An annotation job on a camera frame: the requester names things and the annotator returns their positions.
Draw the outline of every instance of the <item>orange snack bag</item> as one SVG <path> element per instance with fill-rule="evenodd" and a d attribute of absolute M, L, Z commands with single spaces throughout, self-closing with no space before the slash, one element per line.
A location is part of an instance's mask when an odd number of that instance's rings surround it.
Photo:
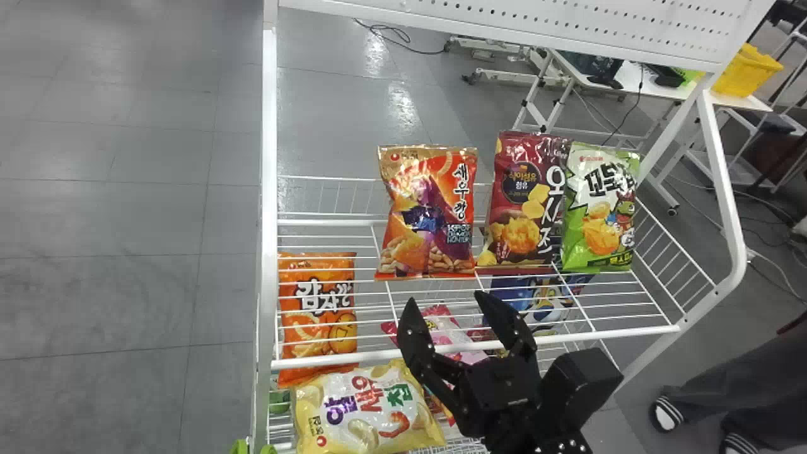
<path fill-rule="evenodd" d="M 353 311 L 353 257 L 356 253 L 281 252 L 279 256 L 282 357 L 354 353 L 357 326 Z M 306 312 L 286 313 L 300 310 Z M 297 385 L 324 373 L 347 372 L 356 366 L 339 364 L 282 370 L 278 387 Z"/>
<path fill-rule="evenodd" d="M 473 273 L 476 162 L 476 148 L 378 147 L 392 208 L 375 279 Z"/>

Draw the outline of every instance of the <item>shrimp cracker bag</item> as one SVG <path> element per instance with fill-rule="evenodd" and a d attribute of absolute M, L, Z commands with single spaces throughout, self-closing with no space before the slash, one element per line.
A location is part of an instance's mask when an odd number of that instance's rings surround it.
<path fill-rule="evenodd" d="M 552 262 L 556 247 L 550 231 L 562 206 L 570 145 L 546 134 L 499 135 L 479 272 L 514 272 Z"/>
<path fill-rule="evenodd" d="M 284 359 L 356 351 L 356 313 L 353 311 L 355 256 L 355 252 L 279 253 Z M 282 370 L 278 387 L 297 385 L 322 373 L 347 372 L 356 366 L 342 364 Z"/>
<path fill-rule="evenodd" d="M 295 388 L 298 454 L 393 454 L 445 445 L 402 359 Z"/>
<path fill-rule="evenodd" d="M 575 142 L 563 220 L 564 271 L 630 269 L 639 155 Z"/>
<path fill-rule="evenodd" d="M 378 147 L 392 207 L 377 280 L 469 275 L 476 148 Z"/>

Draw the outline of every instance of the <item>white shelf frame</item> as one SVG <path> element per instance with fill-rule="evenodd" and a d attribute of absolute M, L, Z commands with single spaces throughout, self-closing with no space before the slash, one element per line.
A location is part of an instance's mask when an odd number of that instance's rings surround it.
<path fill-rule="evenodd" d="M 669 324 L 670 328 L 665 328 L 665 330 L 669 329 L 670 331 L 662 335 L 637 359 L 622 369 L 625 374 L 625 382 L 623 382 L 623 385 L 625 385 L 680 335 L 685 333 L 717 303 L 731 293 L 739 285 L 745 274 L 746 247 L 714 115 L 715 99 L 709 93 L 709 88 L 728 65 L 745 38 L 767 13 L 773 0 L 746 0 L 745 2 L 702 0 L 698 3 L 681 2 L 680 0 L 591 0 L 590 2 L 564 0 L 552 3 L 536 2 L 534 0 L 476 0 L 473 2 L 474 9 L 478 7 L 480 12 L 487 13 L 490 11 L 491 13 L 473 18 L 469 15 L 460 15 L 462 13 L 460 2 L 452 3 L 456 5 L 455 8 L 449 7 L 449 2 L 444 2 L 444 5 L 442 5 L 444 9 L 441 9 L 431 7 L 436 3 L 430 2 L 430 0 L 424 0 L 423 2 L 413 0 L 280 0 L 282 6 L 326 14 L 344 15 L 376 22 L 428 28 L 449 34 L 477 36 L 483 39 L 557 48 L 624 60 L 679 66 L 698 69 L 707 73 L 697 84 L 692 94 L 683 102 L 676 114 L 672 116 L 658 140 L 650 148 L 642 161 L 640 179 L 643 180 L 648 176 L 650 169 L 653 168 L 675 139 L 685 121 L 686 115 L 696 107 L 702 121 L 706 148 L 709 153 L 709 163 L 714 177 L 715 192 L 725 230 L 726 245 L 731 258 L 730 273 L 713 288 L 705 287 L 703 290 L 707 292 L 697 302 L 681 307 L 684 315 L 677 323 Z M 462 3 L 463 7 L 465 5 L 470 6 L 467 2 Z M 705 13 L 703 19 L 695 15 L 694 11 L 691 11 L 701 7 L 704 8 L 702 12 Z M 262 70 L 261 202 L 259 207 L 261 233 L 259 235 L 256 267 L 257 320 L 254 350 L 253 412 L 250 434 L 253 452 L 258 452 L 266 443 L 268 426 L 266 404 L 270 389 L 271 370 L 284 367 L 284 364 L 279 363 L 279 361 L 273 364 L 272 358 L 273 346 L 276 343 L 273 325 L 278 315 L 278 226 L 281 224 L 281 213 L 278 213 L 277 173 L 278 42 L 275 30 L 278 17 L 277 8 L 278 0 L 265 0 Z M 623 27 L 619 30 L 625 36 L 617 36 L 617 32 L 613 34 L 615 37 L 606 33 L 601 36 L 594 35 L 593 32 L 597 32 L 598 29 L 584 35 L 582 32 L 578 33 L 576 30 L 568 29 L 569 24 L 591 24 L 591 27 L 594 27 L 594 23 L 602 23 L 602 19 L 594 17 L 592 13 L 596 11 L 595 8 L 597 10 L 602 8 L 604 11 L 608 9 L 624 11 L 624 17 L 627 18 L 625 20 L 631 19 L 628 16 L 630 13 L 630 16 L 636 22 L 622 23 Z M 709 9 L 712 8 L 714 8 L 714 12 L 709 13 Z M 523 25 L 515 24 L 516 21 L 510 20 L 509 14 L 506 15 L 507 17 L 505 17 L 505 14 L 502 14 L 501 17 L 498 14 L 493 14 L 493 10 L 502 11 L 505 9 L 511 12 L 517 11 L 517 13 L 513 14 L 513 19 L 519 19 L 523 13 Z M 692 25 L 693 40 L 698 39 L 697 33 L 706 33 L 707 29 L 711 33 L 712 30 L 709 25 L 716 22 L 711 15 L 716 14 L 718 9 L 721 13 L 728 14 L 719 21 L 720 26 L 724 27 L 719 31 L 721 38 L 709 41 L 710 43 L 715 43 L 713 45 L 716 47 L 709 48 L 707 44 L 706 49 L 695 48 L 694 45 L 689 48 L 687 46 L 678 46 L 677 41 L 675 47 L 670 47 L 671 42 L 683 33 L 679 29 L 682 22 L 687 27 Z M 550 22 L 550 15 L 554 19 L 554 23 Z M 529 21 L 528 16 L 533 17 L 534 20 Z M 546 17 L 544 19 L 545 23 L 549 25 L 539 27 L 535 24 L 530 24 L 530 22 L 538 23 L 539 17 Z M 657 18 L 660 19 L 659 22 L 651 23 Z M 614 19 L 617 22 L 621 20 L 622 18 Z M 632 40 L 628 40 L 627 35 L 633 31 L 638 34 Z M 645 35 L 642 34 L 643 32 L 646 33 L 646 36 L 653 36 L 654 38 L 644 40 Z M 310 221 L 322 221 L 322 219 L 328 218 L 321 217 L 319 220 Z M 674 238 L 670 238 L 672 244 L 680 246 Z M 604 347 L 602 338 L 604 337 L 600 337 L 594 342 L 598 342 Z M 559 339 L 562 338 L 557 337 L 551 340 L 557 342 Z M 576 338 L 567 339 L 577 345 Z M 538 340 L 540 343 L 549 342 L 540 338 Z M 449 447 L 449 450 L 446 451 L 438 449 L 428 452 L 477 452 L 472 443 L 461 440 L 452 443 L 455 443 L 460 449 L 451 450 Z"/>

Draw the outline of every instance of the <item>dark red snack bag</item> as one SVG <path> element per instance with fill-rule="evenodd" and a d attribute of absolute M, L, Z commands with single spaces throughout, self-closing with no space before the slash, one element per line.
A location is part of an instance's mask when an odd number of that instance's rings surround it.
<path fill-rule="evenodd" d="M 552 263 L 550 231 L 562 207 L 571 142 L 546 134 L 499 134 L 479 272 L 535 272 Z"/>

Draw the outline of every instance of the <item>white pegboard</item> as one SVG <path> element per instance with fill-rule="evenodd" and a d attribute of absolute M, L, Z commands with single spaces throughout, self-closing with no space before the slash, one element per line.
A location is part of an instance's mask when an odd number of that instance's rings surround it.
<path fill-rule="evenodd" d="M 714 71 L 736 53 L 738 43 L 772 0 L 282 0 L 280 4 Z"/>

